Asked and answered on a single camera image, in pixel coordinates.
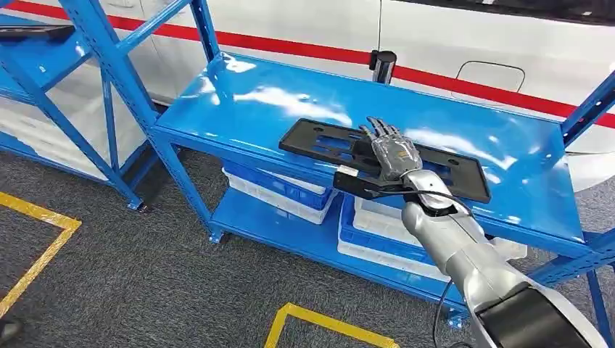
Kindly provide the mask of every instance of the silver robotic arm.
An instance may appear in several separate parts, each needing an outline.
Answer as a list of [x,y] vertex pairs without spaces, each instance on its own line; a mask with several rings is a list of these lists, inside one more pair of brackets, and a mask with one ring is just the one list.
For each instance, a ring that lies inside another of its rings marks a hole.
[[418,194],[406,203],[402,220],[451,277],[466,300],[479,347],[604,347],[602,336],[587,318],[557,291],[542,286],[510,266],[485,238],[471,212],[447,198],[440,177],[422,169],[412,142],[382,120],[368,118],[381,179],[402,179]]

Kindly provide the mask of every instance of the red stripe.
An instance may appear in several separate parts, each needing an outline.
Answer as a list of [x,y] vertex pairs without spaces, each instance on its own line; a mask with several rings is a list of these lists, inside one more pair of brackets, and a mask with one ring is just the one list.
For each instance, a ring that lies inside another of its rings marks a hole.
[[[5,8],[20,12],[32,13],[35,15],[37,14],[46,17],[58,18],[61,20],[68,19],[64,9],[61,7],[35,4],[23,0],[16,0],[11,4],[6,5]],[[108,15],[108,18],[114,28],[123,30],[135,30],[144,22],[143,20],[110,15]],[[199,34],[196,28],[184,27],[182,25],[164,24],[156,30],[155,33],[157,35],[172,38],[182,38],[193,41],[199,40]],[[278,40],[275,38],[262,38],[237,33],[225,33],[222,31],[217,31],[216,37],[218,38],[218,43],[220,44],[243,47],[246,49],[257,49],[259,51],[293,54],[296,56],[313,57],[356,64],[368,64],[369,61],[368,52],[354,51],[351,49],[340,49],[337,47]],[[402,80],[420,83],[426,86],[441,88],[448,91],[458,92],[469,96],[475,96],[477,98],[488,99],[494,102],[544,112],[546,114],[560,117],[568,117],[576,108],[574,105],[560,103],[559,101],[556,102],[549,99],[538,98],[536,96],[528,96],[526,94],[480,85],[478,83],[449,78],[447,76],[442,76],[431,72],[415,70],[409,67],[397,66],[393,72],[393,76]],[[615,115],[607,113],[602,116],[596,124],[615,128]]]

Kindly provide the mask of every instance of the lower shelf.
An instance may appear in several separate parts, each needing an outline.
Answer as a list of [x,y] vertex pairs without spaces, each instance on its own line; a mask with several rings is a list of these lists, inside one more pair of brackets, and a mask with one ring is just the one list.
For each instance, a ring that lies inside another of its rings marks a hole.
[[[339,195],[322,225],[315,225],[229,188],[210,223],[226,232],[322,262],[407,294],[439,300],[446,286],[444,282],[338,253],[341,206],[342,195]],[[450,290],[445,305],[466,310],[456,289]]]

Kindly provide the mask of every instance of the gray carpet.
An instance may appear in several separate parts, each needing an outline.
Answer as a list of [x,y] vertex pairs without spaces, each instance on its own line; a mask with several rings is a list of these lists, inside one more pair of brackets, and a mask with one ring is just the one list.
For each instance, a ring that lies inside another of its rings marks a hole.
[[[184,157],[214,207],[226,188],[219,162],[193,152]],[[9,312],[25,321],[25,331],[7,347],[262,347],[287,302],[391,337],[401,347],[431,346],[432,303],[239,237],[209,244],[160,167],[140,187],[157,193],[152,211],[139,214],[112,188],[12,154],[0,153],[0,163],[0,191],[83,221]],[[579,194],[584,227],[615,225],[613,197],[614,180]],[[24,236],[0,239],[0,269],[25,271],[22,255],[37,254],[57,233],[26,220],[0,210],[0,228]],[[549,257],[531,250],[516,265],[530,269]],[[0,275],[0,297],[14,278]],[[613,323],[615,277],[603,270],[600,278]],[[593,320],[584,278],[559,289]],[[467,328],[442,323],[440,333],[444,345],[471,341]],[[291,318],[278,347],[369,346]]]

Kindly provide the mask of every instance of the white car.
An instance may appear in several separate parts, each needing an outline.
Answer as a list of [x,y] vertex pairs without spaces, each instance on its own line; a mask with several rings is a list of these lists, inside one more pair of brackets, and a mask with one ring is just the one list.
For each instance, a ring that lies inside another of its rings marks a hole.
[[[101,4],[123,37],[170,1]],[[207,3],[224,51],[371,79],[369,52],[390,50],[396,86],[552,120],[562,121],[615,69],[612,0]],[[0,13],[66,22],[57,0],[18,0]],[[130,57],[154,99],[170,103],[205,66],[190,8]],[[614,128],[607,114],[567,149],[575,191],[615,175]]]

